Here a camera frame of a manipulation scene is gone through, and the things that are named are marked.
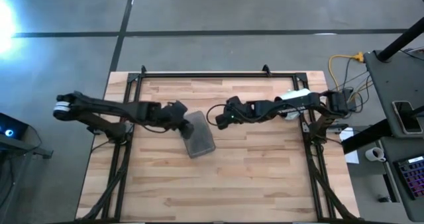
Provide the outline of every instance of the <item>white paper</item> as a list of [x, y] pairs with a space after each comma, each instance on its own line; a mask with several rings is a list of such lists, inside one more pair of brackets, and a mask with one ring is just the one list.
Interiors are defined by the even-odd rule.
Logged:
[[[350, 127], [347, 127], [345, 130], [343, 130], [340, 133], [339, 136], [340, 136], [340, 139], [344, 141], [345, 139], [353, 136], [353, 129]], [[348, 163], [359, 164], [358, 152], [356, 150], [346, 154], [344, 158], [346, 159], [346, 162]]]

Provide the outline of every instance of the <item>blue light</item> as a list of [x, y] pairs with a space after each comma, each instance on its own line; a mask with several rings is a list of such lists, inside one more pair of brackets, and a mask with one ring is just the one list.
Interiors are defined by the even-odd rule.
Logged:
[[11, 137], [13, 135], [13, 131], [12, 130], [6, 130], [5, 135], [7, 137]]

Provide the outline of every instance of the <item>yellow cable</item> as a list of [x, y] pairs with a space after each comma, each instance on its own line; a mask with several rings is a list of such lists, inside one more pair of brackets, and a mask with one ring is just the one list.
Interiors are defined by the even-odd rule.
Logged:
[[354, 56], [351, 55], [333, 55], [329, 58], [329, 72], [331, 75], [331, 78], [333, 79], [334, 83], [336, 84], [337, 91], [339, 90], [339, 84], [337, 83], [336, 77], [334, 77], [333, 69], [331, 67], [331, 62], [333, 61], [333, 58], [354, 58], [355, 60], [358, 60], [359, 62], [364, 62], [364, 54], [362, 52], [359, 52], [358, 54], [355, 54]]

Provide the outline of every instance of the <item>concrete floor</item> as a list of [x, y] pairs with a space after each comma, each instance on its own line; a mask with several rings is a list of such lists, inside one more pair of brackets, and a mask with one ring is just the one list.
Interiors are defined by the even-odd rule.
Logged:
[[[127, 0], [6, 0], [17, 32], [119, 31]], [[407, 28], [424, 13], [422, 0], [133, 0], [128, 31]], [[118, 71], [324, 70], [333, 54], [383, 49], [399, 34], [132, 37], [124, 39]], [[74, 90], [103, 97], [116, 37], [14, 38], [0, 54], [0, 112], [34, 126], [54, 149], [33, 157], [11, 223], [74, 218], [93, 136], [81, 124], [52, 116], [55, 97]], [[422, 46], [419, 37], [410, 47]], [[333, 67], [341, 82], [346, 60]], [[348, 78], [365, 71], [353, 62]], [[355, 80], [356, 86], [362, 79]], [[361, 114], [343, 121], [369, 125], [384, 118], [374, 88]], [[407, 223], [402, 207], [377, 203], [381, 180], [353, 178], [360, 214], [369, 221]]]

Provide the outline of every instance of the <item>white mug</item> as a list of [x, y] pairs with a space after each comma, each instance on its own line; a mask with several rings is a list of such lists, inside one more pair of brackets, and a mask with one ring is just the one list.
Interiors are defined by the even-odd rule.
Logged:
[[385, 162], [386, 158], [384, 158], [384, 151], [381, 148], [370, 148], [365, 152], [365, 157], [369, 161], [380, 161]]

